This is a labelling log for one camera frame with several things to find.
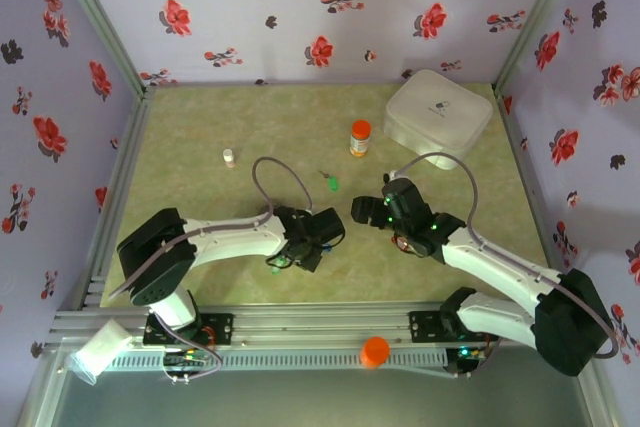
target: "white box lid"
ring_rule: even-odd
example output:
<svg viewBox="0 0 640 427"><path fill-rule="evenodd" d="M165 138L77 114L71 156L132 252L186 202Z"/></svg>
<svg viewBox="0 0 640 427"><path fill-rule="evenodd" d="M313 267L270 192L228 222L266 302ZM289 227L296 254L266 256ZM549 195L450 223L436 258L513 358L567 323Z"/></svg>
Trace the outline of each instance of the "white box lid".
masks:
<svg viewBox="0 0 640 427"><path fill-rule="evenodd" d="M431 70L416 72L387 103L387 115L445 150L464 150L493 114L491 103Z"/></svg>

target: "orange bottle cap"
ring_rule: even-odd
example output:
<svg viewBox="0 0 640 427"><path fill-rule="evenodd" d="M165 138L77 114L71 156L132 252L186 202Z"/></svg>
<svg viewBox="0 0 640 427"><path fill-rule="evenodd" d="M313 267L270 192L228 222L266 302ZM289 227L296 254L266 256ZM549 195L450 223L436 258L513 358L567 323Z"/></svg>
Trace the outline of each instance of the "orange bottle cap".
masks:
<svg viewBox="0 0 640 427"><path fill-rule="evenodd" d="M382 337L371 337L362 347L360 360L367 369L377 369L387 361L390 355L391 347L386 340Z"/></svg>
<svg viewBox="0 0 640 427"><path fill-rule="evenodd" d="M356 139L366 139L371 135L371 124L366 120L356 120L351 127L351 135Z"/></svg>

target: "label on container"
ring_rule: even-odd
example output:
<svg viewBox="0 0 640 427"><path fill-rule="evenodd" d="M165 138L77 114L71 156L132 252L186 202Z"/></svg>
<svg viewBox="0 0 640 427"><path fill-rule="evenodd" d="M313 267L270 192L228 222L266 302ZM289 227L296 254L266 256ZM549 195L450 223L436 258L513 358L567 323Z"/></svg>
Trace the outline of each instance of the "label on container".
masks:
<svg viewBox="0 0 640 427"><path fill-rule="evenodd" d="M351 147L349 150L356 157L362 157L367 153L367 149L369 148L369 139L358 140L355 137L351 136Z"/></svg>

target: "black bracket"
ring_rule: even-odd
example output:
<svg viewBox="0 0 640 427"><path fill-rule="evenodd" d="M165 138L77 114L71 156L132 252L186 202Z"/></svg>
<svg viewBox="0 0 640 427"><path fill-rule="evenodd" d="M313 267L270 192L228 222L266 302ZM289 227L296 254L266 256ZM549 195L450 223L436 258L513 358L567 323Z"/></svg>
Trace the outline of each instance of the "black bracket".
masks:
<svg viewBox="0 0 640 427"><path fill-rule="evenodd" d="M438 310L418 310L409 312L409 330L411 342L424 344L431 342L486 342L483 333L466 332L454 333L445 328L443 317ZM498 338L489 336L491 341Z"/></svg>
<svg viewBox="0 0 640 427"><path fill-rule="evenodd" d="M232 314L200 313L200 321L200 328L192 336L189 336L190 340L207 347L231 345ZM142 343L143 345L182 345L179 340L165 332L154 314L147 317Z"/></svg>

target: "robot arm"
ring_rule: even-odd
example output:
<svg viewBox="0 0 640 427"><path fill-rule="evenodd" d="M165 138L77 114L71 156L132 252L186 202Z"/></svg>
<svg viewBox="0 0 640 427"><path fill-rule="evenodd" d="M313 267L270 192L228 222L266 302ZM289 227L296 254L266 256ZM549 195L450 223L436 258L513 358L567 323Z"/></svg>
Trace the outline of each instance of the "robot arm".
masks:
<svg viewBox="0 0 640 427"><path fill-rule="evenodd" d="M178 242L150 264L130 286L131 302L150 306L169 327L188 337L200 327L195 302L180 285L189 270L215 260L261 255L286 259L288 265L281 268L296 265L313 273L324 245L345 235L334 209L312 215L277 207L265 223L259 220L198 221L182 219L174 208L161 210L118 245L125 279L167 242L185 232L201 233Z"/></svg>
<svg viewBox="0 0 640 427"><path fill-rule="evenodd" d="M549 283L551 279L581 299L611 327L602 301L589 277L571 270L561 274L531 264L483 239L479 244L465 223L446 213L434 213L407 178L388 181L384 198L354 199L351 216L361 224L391 229L407 249L421 257L468 272L493 286L511 301L461 288L440 309L443 326L452 334L486 332L538 350L554 368L578 375L607 340L607 333L580 306ZM537 276L526 273L526 265Z"/></svg>

